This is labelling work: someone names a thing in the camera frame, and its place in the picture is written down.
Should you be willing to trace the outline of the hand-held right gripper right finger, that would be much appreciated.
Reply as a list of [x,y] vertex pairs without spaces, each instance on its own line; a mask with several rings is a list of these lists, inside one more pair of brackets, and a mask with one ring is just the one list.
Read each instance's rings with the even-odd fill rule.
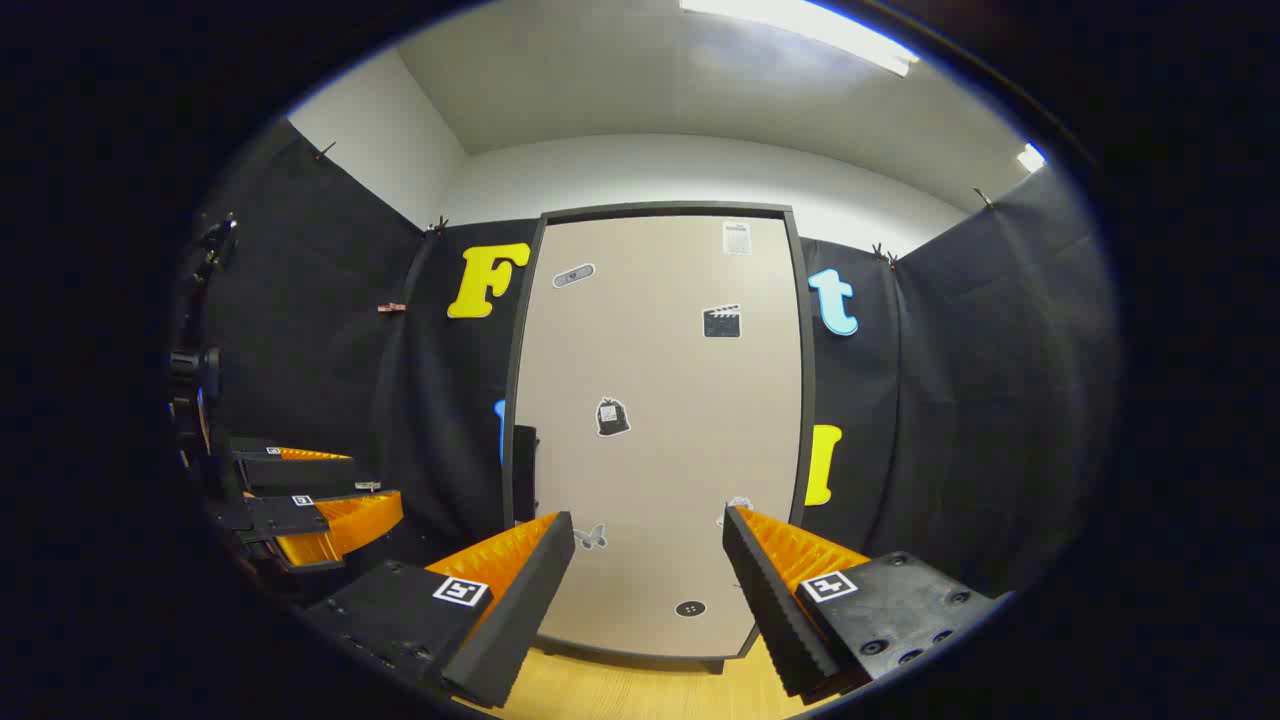
[[813,705],[955,643],[1001,607],[922,559],[867,557],[745,506],[722,546],[787,694]]

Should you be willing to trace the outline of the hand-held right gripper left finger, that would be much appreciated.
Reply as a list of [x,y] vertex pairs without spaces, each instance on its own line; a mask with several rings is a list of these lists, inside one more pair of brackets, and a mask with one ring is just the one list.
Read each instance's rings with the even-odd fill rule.
[[573,553],[571,514],[552,512],[428,566],[387,560],[301,615],[402,685],[499,708]]

